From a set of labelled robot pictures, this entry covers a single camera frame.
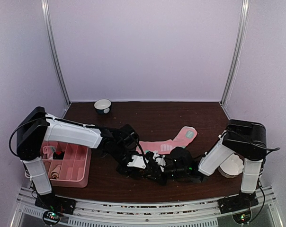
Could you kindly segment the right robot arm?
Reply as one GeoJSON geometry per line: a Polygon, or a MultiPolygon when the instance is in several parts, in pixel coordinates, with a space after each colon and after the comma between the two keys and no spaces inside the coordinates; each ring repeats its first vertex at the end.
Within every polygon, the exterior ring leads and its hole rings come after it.
{"type": "Polygon", "coordinates": [[[202,183],[229,157],[239,154],[244,158],[244,167],[241,193],[234,198],[234,205],[243,209],[252,202],[266,156],[279,149],[267,147],[267,133],[263,124],[231,119],[217,143],[205,154],[193,158],[185,148],[175,147],[168,158],[154,158],[150,164],[152,179],[160,185],[165,185],[169,179],[202,183]]]}

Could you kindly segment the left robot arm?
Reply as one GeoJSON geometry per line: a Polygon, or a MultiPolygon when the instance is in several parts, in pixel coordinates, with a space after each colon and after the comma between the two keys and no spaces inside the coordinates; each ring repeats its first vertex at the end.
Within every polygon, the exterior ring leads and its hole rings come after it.
{"type": "Polygon", "coordinates": [[[147,165],[137,152],[139,136],[130,125],[101,127],[57,118],[36,107],[12,132],[12,154],[24,165],[33,182],[37,200],[49,210],[60,205],[53,186],[85,187],[91,150],[100,149],[117,162],[122,175],[141,177],[147,165]]]}

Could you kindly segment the pink sock with teal patches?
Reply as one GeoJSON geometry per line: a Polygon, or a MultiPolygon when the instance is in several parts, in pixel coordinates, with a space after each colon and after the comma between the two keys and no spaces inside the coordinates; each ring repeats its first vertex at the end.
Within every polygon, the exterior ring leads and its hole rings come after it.
{"type": "Polygon", "coordinates": [[[148,151],[159,155],[168,155],[175,147],[185,148],[197,136],[197,131],[193,127],[184,126],[174,139],[166,141],[140,141],[139,144],[146,154],[148,151]]]}

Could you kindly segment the pink plastic organizer tray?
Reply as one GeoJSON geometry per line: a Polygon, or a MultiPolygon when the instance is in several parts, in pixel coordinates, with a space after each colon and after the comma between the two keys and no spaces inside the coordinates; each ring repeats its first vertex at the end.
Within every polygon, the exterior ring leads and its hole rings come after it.
{"type": "Polygon", "coordinates": [[[62,166],[59,179],[50,179],[53,186],[72,188],[87,186],[91,161],[90,148],[65,142],[44,141],[40,153],[49,179],[51,171],[57,165],[62,166]]]}

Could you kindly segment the dark blue white bowl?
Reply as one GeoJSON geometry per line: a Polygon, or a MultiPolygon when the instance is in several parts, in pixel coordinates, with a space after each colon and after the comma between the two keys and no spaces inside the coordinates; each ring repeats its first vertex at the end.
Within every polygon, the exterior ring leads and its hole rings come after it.
{"type": "Polygon", "coordinates": [[[111,111],[112,102],[108,99],[100,99],[94,103],[94,109],[97,114],[104,115],[111,111]]]}

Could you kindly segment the white paper-lined bowl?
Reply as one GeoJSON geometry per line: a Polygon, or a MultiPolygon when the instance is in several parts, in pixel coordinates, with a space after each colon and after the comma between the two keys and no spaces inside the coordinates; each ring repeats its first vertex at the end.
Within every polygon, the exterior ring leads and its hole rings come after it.
{"type": "Polygon", "coordinates": [[[229,156],[219,167],[219,173],[225,178],[235,178],[243,172],[243,160],[235,154],[229,156]]]}

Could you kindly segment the aluminium front rail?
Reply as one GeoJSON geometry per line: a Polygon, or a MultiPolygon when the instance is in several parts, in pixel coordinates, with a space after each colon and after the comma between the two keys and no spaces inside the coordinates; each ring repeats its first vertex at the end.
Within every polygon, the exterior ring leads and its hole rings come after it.
{"type": "MultiPolygon", "coordinates": [[[[256,191],[257,206],[250,208],[249,225],[238,224],[236,214],[222,213],[218,200],[222,197],[164,203],[118,203],[75,199],[73,214],[64,214],[54,227],[286,227],[280,207],[271,187],[263,194],[256,191]]],[[[49,227],[43,222],[45,209],[35,206],[32,188],[21,187],[8,227],[49,227]]]]}

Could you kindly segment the grey aluminium frame post left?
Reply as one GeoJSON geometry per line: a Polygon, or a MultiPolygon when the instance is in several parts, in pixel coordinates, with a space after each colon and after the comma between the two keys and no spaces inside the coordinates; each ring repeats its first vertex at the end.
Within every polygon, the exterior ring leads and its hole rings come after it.
{"type": "Polygon", "coordinates": [[[62,69],[60,66],[59,56],[57,53],[56,45],[55,45],[55,38],[54,38],[54,32],[53,32],[53,26],[51,22],[51,15],[49,10],[49,1],[48,0],[41,0],[41,7],[42,7],[42,13],[44,17],[45,27],[46,27],[46,33],[48,37],[51,57],[55,69],[55,74],[59,83],[60,90],[62,92],[64,101],[65,101],[65,108],[63,111],[63,118],[66,116],[72,102],[70,100],[70,97],[68,95],[67,87],[63,78],[62,69]]]}

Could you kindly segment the grey aluminium frame post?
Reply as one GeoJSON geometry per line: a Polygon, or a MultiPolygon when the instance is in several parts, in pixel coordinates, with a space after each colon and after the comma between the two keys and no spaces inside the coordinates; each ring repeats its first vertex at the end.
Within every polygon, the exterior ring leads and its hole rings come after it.
{"type": "Polygon", "coordinates": [[[54,38],[54,32],[53,32],[53,26],[51,22],[51,15],[49,10],[49,1],[48,0],[41,0],[41,7],[42,7],[42,13],[44,17],[45,27],[46,27],[46,33],[48,37],[51,57],[55,69],[55,74],[59,83],[60,90],[62,92],[64,101],[65,101],[65,108],[63,111],[63,118],[66,116],[72,102],[70,100],[70,97],[68,95],[67,87],[63,78],[62,69],[60,66],[59,56],[57,53],[56,45],[55,45],[55,38],[54,38]]]}
{"type": "Polygon", "coordinates": [[[235,83],[236,75],[238,72],[238,68],[240,65],[240,55],[241,50],[244,45],[246,31],[247,31],[247,24],[249,20],[249,10],[250,10],[250,0],[243,0],[241,6],[241,14],[239,19],[238,25],[238,32],[235,42],[235,47],[232,55],[232,61],[229,68],[229,73],[227,77],[227,81],[224,87],[223,95],[221,98],[220,106],[222,107],[224,113],[228,118],[230,118],[228,114],[228,101],[232,94],[232,89],[235,83]]]}

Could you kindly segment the grey aluminium frame post right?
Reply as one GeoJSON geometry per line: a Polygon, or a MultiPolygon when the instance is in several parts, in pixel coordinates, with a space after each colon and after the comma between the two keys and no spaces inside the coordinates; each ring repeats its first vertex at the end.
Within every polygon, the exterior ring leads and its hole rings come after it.
{"type": "Polygon", "coordinates": [[[250,0],[243,0],[241,6],[241,14],[239,19],[238,25],[238,32],[235,42],[235,47],[232,55],[232,61],[229,68],[229,73],[227,77],[227,81],[224,87],[223,95],[221,98],[220,106],[222,107],[224,113],[228,118],[230,118],[228,114],[228,101],[232,94],[232,89],[235,83],[236,75],[238,72],[238,68],[240,65],[240,55],[241,50],[244,45],[246,31],[247,31],[247,24],[249,20],[249,10],[250,10],[250,0]]]}

